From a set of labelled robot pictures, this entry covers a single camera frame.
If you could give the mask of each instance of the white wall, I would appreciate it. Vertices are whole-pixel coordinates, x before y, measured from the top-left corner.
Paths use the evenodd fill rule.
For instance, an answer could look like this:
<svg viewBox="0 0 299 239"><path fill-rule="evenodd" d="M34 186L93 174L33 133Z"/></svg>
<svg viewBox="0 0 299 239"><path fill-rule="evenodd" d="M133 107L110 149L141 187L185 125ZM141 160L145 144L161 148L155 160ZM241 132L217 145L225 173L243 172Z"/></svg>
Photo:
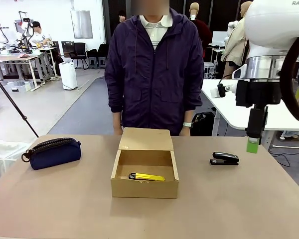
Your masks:
<svg viewBox="0 0 299 239"><path fill-rule="evenodd" d="M75 10L89 10L93 39L75 39L71 20L71 0L0 0L0 23L15 29L14 20L20 19L18 11L28 12L28 17L39 21L52 40L85 42L86 49L98 49L105 42L102 0L74 0Z"/></svg>

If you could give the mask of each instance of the floor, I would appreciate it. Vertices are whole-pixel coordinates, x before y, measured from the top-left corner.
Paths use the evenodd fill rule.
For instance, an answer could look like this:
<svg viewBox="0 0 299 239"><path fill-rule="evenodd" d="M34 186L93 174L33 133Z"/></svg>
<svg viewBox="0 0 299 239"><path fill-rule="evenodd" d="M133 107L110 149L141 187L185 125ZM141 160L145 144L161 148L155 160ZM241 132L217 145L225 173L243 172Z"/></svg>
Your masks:
<svg viewBox="0 0 299 239"><path fill-rule="evenodd" d="M196 109L196 112L211 111L213 105L201 94L203 106ZM221 119L219 135L224 136L246 136L242 130L227 127L224 119ZM107 86L104 77L95 80L91 86L80 96L80 98L70 107L61 119L50 130L49 134L113 134L112 113L108 107ZM299 142L274 141L275 145L298 146ZM296 150L273 149L272 153L299 153ZM289 175L299 185L299 155L286 155L291 167L284 167ZM286 160L279 156L278 162L286 164Z"/></svg>
<svg viewBox="0 0 299 239"><path fill-rule="evenodd" d="M38 135L47 134L93 81L104 75L104 70L76 70L76 74L79 90L65 91L61 81L49 81L34 92L10 94ZM35 138L11 102L0 93L0 139L33 142Z"/></svg>

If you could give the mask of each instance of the stapler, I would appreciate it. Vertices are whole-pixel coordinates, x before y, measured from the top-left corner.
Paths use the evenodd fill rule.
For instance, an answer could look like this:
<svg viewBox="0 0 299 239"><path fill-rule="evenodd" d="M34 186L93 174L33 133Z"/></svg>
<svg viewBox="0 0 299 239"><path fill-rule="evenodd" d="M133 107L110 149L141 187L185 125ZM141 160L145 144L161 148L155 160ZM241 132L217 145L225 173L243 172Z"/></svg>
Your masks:
<svg viewBox="0 0 299 239"><path fill-rule="evenodd" d="M239 157L234 154L214 152L210 160L211 165L239 165Z"/></svg>

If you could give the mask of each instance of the wristwatch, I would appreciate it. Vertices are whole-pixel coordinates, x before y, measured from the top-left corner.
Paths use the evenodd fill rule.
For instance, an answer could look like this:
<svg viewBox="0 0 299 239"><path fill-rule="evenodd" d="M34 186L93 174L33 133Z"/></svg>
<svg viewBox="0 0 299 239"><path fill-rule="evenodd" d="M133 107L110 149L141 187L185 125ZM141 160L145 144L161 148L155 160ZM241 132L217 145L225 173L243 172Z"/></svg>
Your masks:
<svg viewBox="0 0 299 239"><path fill-rule="evenodd" d="M192 123L192 122L191 122L191 123L186 123L186 122L184 122L184 123L183 123L183 126L192 128L193 123Z"/></svg>

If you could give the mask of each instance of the box cutter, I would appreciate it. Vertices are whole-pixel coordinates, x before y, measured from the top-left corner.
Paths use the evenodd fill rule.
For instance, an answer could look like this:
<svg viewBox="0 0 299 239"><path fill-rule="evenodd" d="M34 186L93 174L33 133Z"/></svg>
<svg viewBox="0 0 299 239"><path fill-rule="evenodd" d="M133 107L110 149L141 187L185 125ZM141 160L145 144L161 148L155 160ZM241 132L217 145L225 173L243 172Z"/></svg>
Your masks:
<svg viewBox="0 0 299 239"><path fill-rule="evenodd" d="M239 165L239 157L234 154L214 152L214 159L210 160L211 165Z"/></svg>
<svg viewBox="0 0 299 239"><path fill-rule="evenodd" d="M142 174L142 173L131 173L129 175L129 179L165 182L165 178L162 176L155 176L155 175Z"/></svg>

